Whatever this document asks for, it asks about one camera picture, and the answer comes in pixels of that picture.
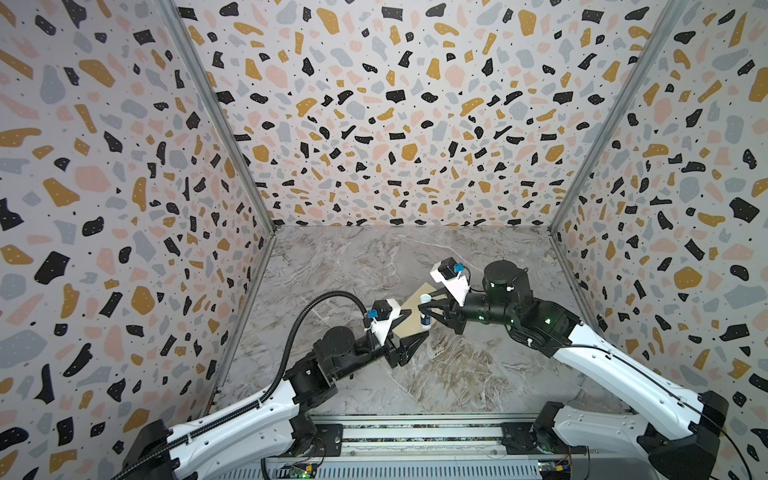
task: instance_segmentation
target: marble tabletop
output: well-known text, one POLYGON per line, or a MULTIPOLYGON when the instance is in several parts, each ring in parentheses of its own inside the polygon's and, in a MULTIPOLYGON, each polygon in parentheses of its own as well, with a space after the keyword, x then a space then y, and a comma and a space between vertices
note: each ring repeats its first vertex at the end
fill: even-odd
MULTIPOLYGON (((282 227, 266 274, 217 401, 227 406, 268 385, 299 311, 328 290, 404 302, 447 257, 464 262, 478 286, 493 260, 528 267, 534 295, 577 312, 547 231, 504 227, 282 227)), ((291 365, 331 326, 362 335, 358 309, 334 298, 305 318, 291 365)), ((384 359, 337 383, 338 394, 315 412, 538 412, 547 401, 619 412, 626 407, 580 372, 507 336, 502 326, 470 323, 463 336, 434 325, 411 362, 390 369, 384 359)))

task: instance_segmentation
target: small bottle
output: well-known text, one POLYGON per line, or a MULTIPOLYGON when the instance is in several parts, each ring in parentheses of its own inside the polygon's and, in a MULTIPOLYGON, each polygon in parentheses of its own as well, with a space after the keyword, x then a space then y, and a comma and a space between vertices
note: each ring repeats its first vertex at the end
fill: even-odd
MULTIPOLYGON (((421 295, 419 298, 420 303, 427 303, 432 301, 432 296, 428 293, 421 295)), ((422 313, 422 330, 429 330, 432 327, 432 318, 429 315, 422 313)))

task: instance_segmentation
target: beige board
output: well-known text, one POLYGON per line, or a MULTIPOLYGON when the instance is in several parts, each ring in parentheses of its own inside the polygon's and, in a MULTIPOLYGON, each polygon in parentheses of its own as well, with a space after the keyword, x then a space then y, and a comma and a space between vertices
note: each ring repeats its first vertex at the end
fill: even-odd
POLYGON ((403 310, 411 310, 411 314, 408 316, 407 319, 403 320, 402 323, 400 323, 393 332, 395 335, 397 335, 400 338, 409 336, 409 335, 415 335, 416 333, 421 333, 422 330, 422 322, 421 322, 421 315, 419 315, 419 300, 421 296, 424 293, 432 293, 437 288, 433 287, 427 282, 424 282, 408 299, 403 303, 402 309, 403 310))

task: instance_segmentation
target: perforated metal panel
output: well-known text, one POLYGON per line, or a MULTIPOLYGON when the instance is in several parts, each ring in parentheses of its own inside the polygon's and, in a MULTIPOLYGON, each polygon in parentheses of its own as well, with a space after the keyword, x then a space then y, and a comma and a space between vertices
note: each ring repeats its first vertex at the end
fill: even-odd
MULTIPOLYGON (((269 465, 270 478, 288 478, 287 469, 269 465)), ((220 480, 262 478, 258 464, 233 470, 218 477, 220 480)), ((400 478, 540 480, 536 460, 457 460, 457 461, 390 461, 333 462, 317 469, 315 478, 400 478)))

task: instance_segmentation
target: side wall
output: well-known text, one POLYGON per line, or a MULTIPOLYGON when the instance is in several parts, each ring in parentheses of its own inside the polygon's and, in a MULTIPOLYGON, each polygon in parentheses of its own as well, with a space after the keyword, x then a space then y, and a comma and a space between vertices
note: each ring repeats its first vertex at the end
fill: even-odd
POLYGON ((275 223, 548 223, 665 0, 180 0, 275 223))
POLYGON ((260 242, 151 2, 0 4, 0 475, 201 414, 260 242))
MULTIPOLYGON (((730 401, 754 478, 768 470, 766 8, 691 2, 556 233, 614 344, 730 401)), ((720 453, 716 477, 746 478, 724 437, 720 453)))

